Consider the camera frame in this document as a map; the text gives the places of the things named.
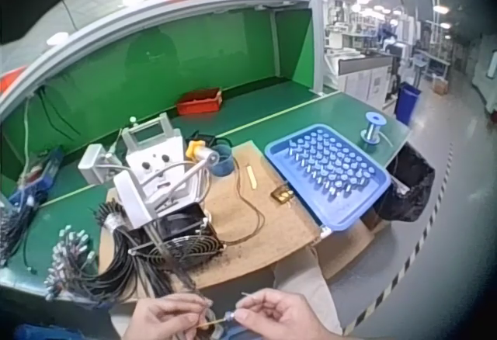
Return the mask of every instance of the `blue tray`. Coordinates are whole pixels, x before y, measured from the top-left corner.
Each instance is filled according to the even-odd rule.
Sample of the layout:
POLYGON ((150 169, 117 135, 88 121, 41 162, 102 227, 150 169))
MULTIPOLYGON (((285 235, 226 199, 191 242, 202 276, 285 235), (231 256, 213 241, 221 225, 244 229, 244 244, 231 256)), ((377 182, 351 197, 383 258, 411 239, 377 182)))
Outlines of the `blue tray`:
POLYGON ((268 144, 265 154, 332 231, 352 226, 391 182, 388 172, 369 155, 324 124, 268 144))

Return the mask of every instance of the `cardboard sheet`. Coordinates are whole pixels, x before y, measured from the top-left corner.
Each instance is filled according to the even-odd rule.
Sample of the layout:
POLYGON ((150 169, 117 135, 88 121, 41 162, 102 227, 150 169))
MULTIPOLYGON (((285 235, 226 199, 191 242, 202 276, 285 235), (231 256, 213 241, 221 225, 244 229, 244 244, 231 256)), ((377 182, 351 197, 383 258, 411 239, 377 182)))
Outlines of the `cardboard sheet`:
MULTIPOLYGON (((265 215, 266 223, 255 237, 239 245, 228 246, 221 255, 190 272, 200 289, 267 267, 316 242, 320 234, 320 229, 297 199, 280 205, 270 197, 270 193, 283 180, 252 142, 235 147, 233 152, 240 166, 242 195, 265 215), (255 189, 252 189, 247 165, 252 167, 255 189)), ((115 193, 110 191, 108 200, 113 197, 115 193)), ((254 210, 244 204, 236 193, 234 173, 213 180, 206 209, 212 214, 213 226, 222 241, 242 238, 256 226, 254 210)), ((100 269, 109 265, 112 254, 113 239, 104 230, 100 240, 100 269)), ((174 283, 175 288, 181 290, 179 283, 174 283)), ((143 291, 138 292, 138 296, 142 297, 143 291)))

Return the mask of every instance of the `spool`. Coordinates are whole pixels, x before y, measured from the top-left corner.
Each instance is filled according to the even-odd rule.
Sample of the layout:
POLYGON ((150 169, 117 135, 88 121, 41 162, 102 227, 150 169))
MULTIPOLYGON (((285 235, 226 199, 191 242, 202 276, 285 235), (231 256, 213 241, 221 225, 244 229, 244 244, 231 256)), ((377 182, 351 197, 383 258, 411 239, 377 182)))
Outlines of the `spool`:
POLYGON ((379 113, 366 113, 366 119, 369 122, 367 128, 360 132, 364 142, 368 144, 380 143, 380 128, 387 123, 383 115, 379 113))

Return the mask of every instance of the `green partition panel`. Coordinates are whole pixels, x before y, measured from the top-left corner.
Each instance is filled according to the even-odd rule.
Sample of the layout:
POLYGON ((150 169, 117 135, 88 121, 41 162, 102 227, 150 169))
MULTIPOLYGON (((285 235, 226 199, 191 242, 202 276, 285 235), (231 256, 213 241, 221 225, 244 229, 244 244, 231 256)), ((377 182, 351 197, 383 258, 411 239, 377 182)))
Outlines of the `green partition panel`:
POLYGON ((286 10, 276 14, 281 75, 313 87, 314 41, 310 9, 286 10))
MULTIPOLYGON (((73 64, 47 82, 45 107, 30 100, 30 152, 62 144, 74 151, 125 126, 174 106, 196 88, 232 88, 275 76, 268 11, 208 14, 143 30, 73 64), (80 132, 76 134, 57 111, 80 132)), ((23 106, 3 123, 22 152, 23 106)))

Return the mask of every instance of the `red plastic box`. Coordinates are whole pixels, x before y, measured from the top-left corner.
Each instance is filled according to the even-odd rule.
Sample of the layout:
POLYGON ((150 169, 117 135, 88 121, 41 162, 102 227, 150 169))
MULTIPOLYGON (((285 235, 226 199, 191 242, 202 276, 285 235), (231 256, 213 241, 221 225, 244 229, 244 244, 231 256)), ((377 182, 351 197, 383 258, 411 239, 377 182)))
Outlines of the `red plastic box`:
POLYGON ((176 103, 179 115, 214 113, 219 111, 223 98, 220 88, 194 90, 186 93, 176 103))

